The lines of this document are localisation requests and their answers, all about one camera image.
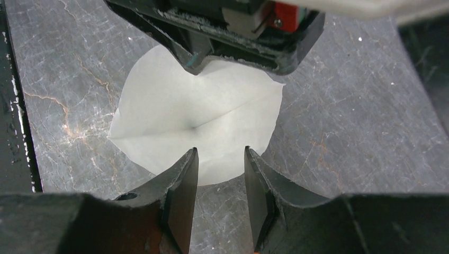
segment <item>screw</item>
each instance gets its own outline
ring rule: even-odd
[[[281,19],[275,19],[273,22],[274,26],[277,28],[281,28],[283,26]]]

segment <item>white paper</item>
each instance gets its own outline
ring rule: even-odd
[[[158,175],[198,148],[198,185],[244,172],[244,148],[262,154],[273,133],[282,84],[263,71],[213,61],[197,76],[157,46],[132,67],[109,139]]]

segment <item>red component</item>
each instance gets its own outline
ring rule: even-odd
[[[299,7],[276,2],[274,13],[275,18],[273,22],[270,23],[270,26],[290,33],[293,33],[298,29]]]

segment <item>marble countertop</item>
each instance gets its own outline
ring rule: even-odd
[[[7,0],[45,192],[115,198],[152,178],[107,138],[134,63],[156,42],[101,0]],[[299,185],[343,192],[449,192],[449,141],[393,19],[327,15],[288,76],[263,158]],[[242,177],[198,189],[191,253],[253,253]]]

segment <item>screw hole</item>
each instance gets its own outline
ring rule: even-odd
[[[277,28],[281,28],[284,24],[282,23],[281,19],[275,19],[273,22],[274,26]]]
[[[137,197],[136,193],[125,193],[120,195],[116,200],[117,201],[121,201],[121,200],[130,200],[130,199],[134,199]]]

